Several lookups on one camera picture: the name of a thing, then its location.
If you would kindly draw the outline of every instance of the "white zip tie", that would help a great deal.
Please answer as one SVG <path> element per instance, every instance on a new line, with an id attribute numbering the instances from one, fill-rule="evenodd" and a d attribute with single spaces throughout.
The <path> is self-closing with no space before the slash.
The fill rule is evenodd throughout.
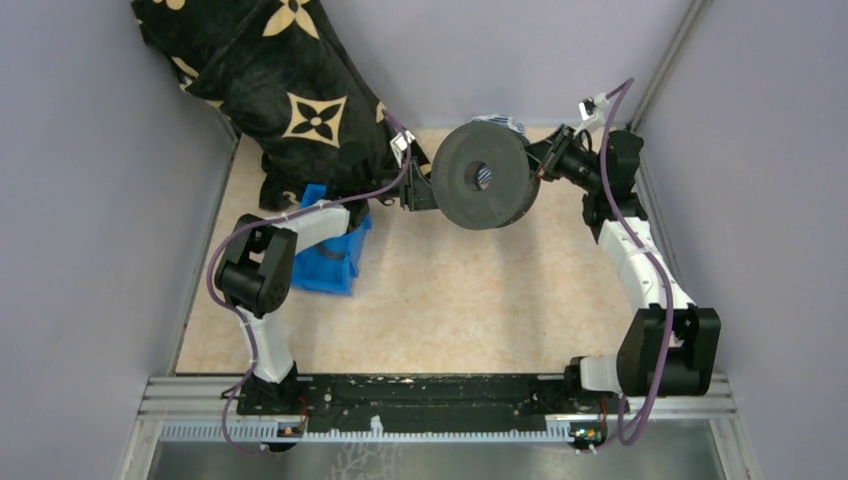
<path id="1" fill-rule="evenodd" d="M 411 148 L 412 142 L 414 141 L 415 135 L 413 135 L 409 130 L 398 132 L 394 138 L 389 141 L 389 146 L 392 149 L 392 153 L 395 154 L 395 160 L 397 160 L 398 167 L 403 166 L 403 152 L 405 152 L 407 148 Z"/>
<path id="2" fill-rule="evenodd" d="M 251 324 L 250 324 L 250 320 L 248 320 L 248 321 L 247 321 L 247 323 L 245 323 L 245 322 L 239 322 L 239 325 L 241 326 L 241 328 L 243 328 L 243 329 L 245 330 L 245 332 L 244 332 L 244 334 L 245 334 L 245 335 L 247 335 L 247 329 L 248 329 L 248 328 L 253 329 L 253 325 L 251 325 Z M 253 358 L 253 357 L 251 356 L 251 357 L 250 357 L 250 364 L 251 364 L 251 365 L 256 365 L 257 363 L 259 363 L 259 359 L 258 359 L 258 358 Z"/>
<path id="3" fill-rule="evenodd" d="M 591 100 L 592 103 L 595 104 L 595 108 L 590 114 L 586 111 L 585 101 Z M 604 124 L 606 119 L 604 118 L 604 109 L 609 105 L 609 100 L 607 100 L 606 93 L 599 93 L 592 97 L 591 99 L 581 100 L 580 103 L 577 104 L 577 108 L 580 110 L 580 119 L 582 123 L 574 129 L 574 135 L 577 135 L 583 130 L 588 130 L 589 133 L 592 133 L 592 130 L 595 130 L 597 127 Z"/>
<path id="4" fill-rule="evenodd" d="M 646 247 L 637 248 L 636 250 L 633 250 L 632 252 L 627 254 L 627 258 L 635 257 L 636 255 L 647 255 L 649 253 L 655 253 L 657 255 L 662 255 L 660 253 L 659 249 L 656 247 L 656 245 L 652 245 L 650 247 L 646 246 Z"/>

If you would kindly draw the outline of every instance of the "metal sheet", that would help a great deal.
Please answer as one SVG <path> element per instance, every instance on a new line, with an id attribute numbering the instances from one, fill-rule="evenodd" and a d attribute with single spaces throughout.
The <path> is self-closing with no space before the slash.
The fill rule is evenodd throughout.
<path id="1" fill-rule="evenodd" d="M 137 420 L 215 420 L 221 416 L 224 400 L 221 391 L 231 387 L 236 377 L 158 377 L 151 378 L 145 391 L 144 400 L 139 408 Z M 642 407 L 644 398 L 630 398 L 633 410 Z M 233 420 L 236 405 L 230 405 Z M 597 414 L 555 415 L 559 420 L 593 420 Z M 733 401 L 727 377 L 713 374 L 710 389 L 703 397 L 670 397 L 657 399 L 651 418 L 655 420 L 708 419 L 736 416 L 736 404 Z M 285 416 L 257 418 L 281 419 Z"/>
<path id="2" fill-rule="evenodd" d="M 650 425 L 633 447 L 598 456 L 563 445 L 308 444 L 250 458 L 223 443 L 161 442 L 148 478 L 230 479 L 724 478 L 709 422 Z"/>

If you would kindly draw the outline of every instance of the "cable tie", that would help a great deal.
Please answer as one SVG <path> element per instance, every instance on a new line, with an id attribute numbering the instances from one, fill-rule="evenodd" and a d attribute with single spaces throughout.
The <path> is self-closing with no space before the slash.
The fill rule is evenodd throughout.
<path id="1" fill-rule="evenodd" d="M 661 255 L 659 249 L 657 249 L 656 245 L 645 246 L 642 248 L 637 248 L 630 253 L 627 254 L 627 258 L 635 257 L 636 255 L 647 255 L 649 253 L 655 253 L 657 255 Z"/>
<path id="2" fill-rule="evenodd" d="M 389 146 L 392 149 L 392 153 L 395 154 L 395 160 L 397 161 L 398 168 L 403 166 L 403 152 L 405 152 L 408 148 L 412 148 L 412 142 L 414 141 L 415 135 L 406 129 L 398 132 L 395 134 L 394 138 L 389 140 Z"/>
<path id="3" fill-rule="evenodd" d="M 248 321 L 247 321 L 247 323 L 245 323 L 245 322 L 239 322 L 239 324 L 241 325 L 241 328 L 243 328 L 243 329 L 245 329 L 245 330 L 247 330 L 248 328 L 249 328 L 249 329 L 251 329 L 251 330 L 253 330 L 253 325 L 251 325 L 251 324 L 250 324 L 250 320 L 248 320 Z"/>

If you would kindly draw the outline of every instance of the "disc hole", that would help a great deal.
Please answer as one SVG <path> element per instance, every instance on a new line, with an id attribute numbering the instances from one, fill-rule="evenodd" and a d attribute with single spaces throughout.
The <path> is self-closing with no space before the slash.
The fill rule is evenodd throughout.
<path id="1" fill-rule="evenodd" d="M 475 192 L 480 192 L 492 183 L 492 169 L 483 162 L 471 162 L 465 169 L 465 186 Z"/>

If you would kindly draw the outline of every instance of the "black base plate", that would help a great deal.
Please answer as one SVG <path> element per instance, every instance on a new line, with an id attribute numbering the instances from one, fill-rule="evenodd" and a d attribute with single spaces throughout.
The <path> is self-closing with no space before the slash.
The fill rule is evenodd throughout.
<path id="1" fill-rule="evenodd" d="M 285 395 L 248 382 L 241 415 L 296 415 L 309 408 L 309 431 L 369 431 L 379 415 L 394 433 L 544 431 L 545 415 L 600 415 L 604 394 L 574 394 L 563 375 L 303 375 L 293 371 Z M 617 399 L 607 398 L 615 411 Z"/>

